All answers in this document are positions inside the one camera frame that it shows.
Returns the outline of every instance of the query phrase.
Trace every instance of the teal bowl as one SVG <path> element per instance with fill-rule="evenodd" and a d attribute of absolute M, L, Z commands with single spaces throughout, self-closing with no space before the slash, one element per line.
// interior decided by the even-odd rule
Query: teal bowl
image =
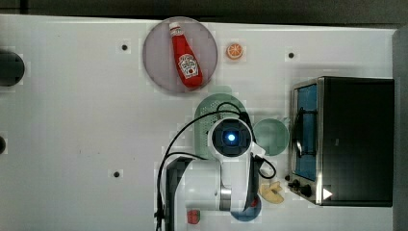
<path fill-rule="evenodd" d="M 289 144 L 289 131 L 285 124 L 274 118 L 266 118 L 254 126 L 256 142 L 267 152 L 267 156 L 282 153 Z"/>

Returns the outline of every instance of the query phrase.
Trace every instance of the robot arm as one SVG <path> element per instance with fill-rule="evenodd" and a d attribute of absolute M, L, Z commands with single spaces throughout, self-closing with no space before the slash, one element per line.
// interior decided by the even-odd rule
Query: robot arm
<path fill-rule="evenodd" d="M 221 167 L 220 210 L 242 212 L 258 190 L 255 157 L 263 158 L 265 150 L 254 142 L 248 125 L 236 118 L 216 122 L 208 146 Z"/>
<path fill-rule="evenodd" d="M 162 178 L 166 231 L 187 230 L 191 210 L 242 212 L 255 198 L 259 169 L 255 160 L 263 158 L 265 150 L 255 143 L 248 125 L 224 118 L 208 136 L 216 161 L 180 157 L 166 166 Z"/>

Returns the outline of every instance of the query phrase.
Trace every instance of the red ketchup bottle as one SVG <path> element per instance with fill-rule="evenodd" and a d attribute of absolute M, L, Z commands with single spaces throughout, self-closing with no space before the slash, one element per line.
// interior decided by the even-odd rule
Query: red ketchup bottle
<path fill-rule="evenodd" d="M 194 53 L 187 43 L 184 31 L 177 22 L 172 22 L 169 26 L 173 41 L 174 61 L 180 79 L 186 87 L 198 88 L 203 82 L 203 74 Z"/>

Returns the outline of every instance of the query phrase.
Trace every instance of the white tabletop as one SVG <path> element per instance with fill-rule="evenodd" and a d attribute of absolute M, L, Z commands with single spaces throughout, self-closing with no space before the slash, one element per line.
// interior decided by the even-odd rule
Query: white tabletop
<path fill-rule="evenodd" d="M 0 15 L 0 46 L 27 66 L 20 84 L 0 89 L 8 143 L 0 155 L 0 230 L 153 230 L 155 168 L 215 86 L 229 86 L 257 122 L 287 116 L 292 85 L 310 78 L 392 78 L 394 30 L 204 23 L 218 45 L 213 80 L 170 95 L 141 60 L 156 23 Z M 239 62 L 224 55 L 231 41 L 245 47 Z M 192 134 L 176 146 L 192 147 Z M 249 223 L 203 213 L 200 230 L 392 230 L 392 208 L 315 206 L 287 189 L 288 151 L 269 159 L 285 201 L 263 201 Z"/>

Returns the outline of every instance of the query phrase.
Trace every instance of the yellow food item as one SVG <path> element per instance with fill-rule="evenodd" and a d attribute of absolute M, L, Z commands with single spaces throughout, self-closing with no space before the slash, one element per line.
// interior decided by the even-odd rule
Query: yellow food item
<path fill-rule="evenodd" d="M 274 182 L 270 186 L 261 185 L 261 187 L 259 188 L 261 197 L 273 204 L 280 204 L 284 201 L 284 198 L 279 194 L 279 191 L 282 191 L 279 181 Z"/>
<path fill-rule="evenodd" d="M 227 48 L 227 56 L 231 60 L 237 60 L 239 59 L 243 54 L 243 49 L 242 46 L 240 46 L 237 43 L 231 44 Z"/>

